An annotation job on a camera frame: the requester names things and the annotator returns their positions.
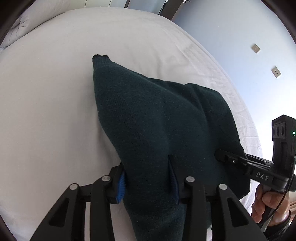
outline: wall socket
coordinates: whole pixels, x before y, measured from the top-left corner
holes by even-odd
[[[258,53],[260,51],[260,48],[257,46],[257,44],[254,44],[252,47],[251,47],[255,53]]]
[[[273,74],[276,78],[281,75],[281,72],[278,70],[278,68],[276,66],[271,71],[273,72]]]

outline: mattress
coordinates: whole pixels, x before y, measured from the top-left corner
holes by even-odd
[[[0,53],[0,213],[18,241],[30,239],[71,183],[93,183],[120,163],[98,120],[94,54],[150,78],[218,91],[245,152],[262,156],[255,125],[231,80],[177,25],[132,9],[68,11]],[[252,181],[241,200],[249,212],[255,188]],[[135,240],[124,205],[111,205],[111,213],[115,240]]]

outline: knit fabric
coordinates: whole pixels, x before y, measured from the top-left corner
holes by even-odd
[[[95,55],[93,66],[99,120],[126,171],[124,205],[138,241],[182,240],[186,206],[170,193],[169,154],[203,183],[248,194],[250,179],[214,157],[217,149],[244,155],[217,91],[147,78],[108,56]]]

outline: white blanket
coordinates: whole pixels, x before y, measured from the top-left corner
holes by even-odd
[[[245,151],[261,156],[254,123],[228,76],[177,25],[132,9],[66,12],[0,54],[0,213],[18,241],[30,239],[68,185],[93,183],[120,162],[98,120],[94,54],[147,77],[217,90]],[[255,187],[243,198],[249,211]],[[135,240],[122,204],[112,205],[112,221],[116,240]]]

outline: round metal joint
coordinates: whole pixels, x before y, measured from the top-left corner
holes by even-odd
[[[226,190],[227,189],[227,185],[225,185],[225,184],[222,183],[222,184],[219,185],[219,188],[222,189],[222,190]]]
[[[189,177],[186,177],[186,181],[189,183],[192,183],[195,181],[195,179],[194,179],[194,177],[189,176]]]
[[[111,177],[110,176],[103,176],[102,177],[102,181],[103,182],[109,182],[111,180]]]
[[[75,189],[78,188],[78,185],[77,185],[76,183],[72,183],[72,184],[69,186],[69,188],[70,188],[71,190],[75,190]]]

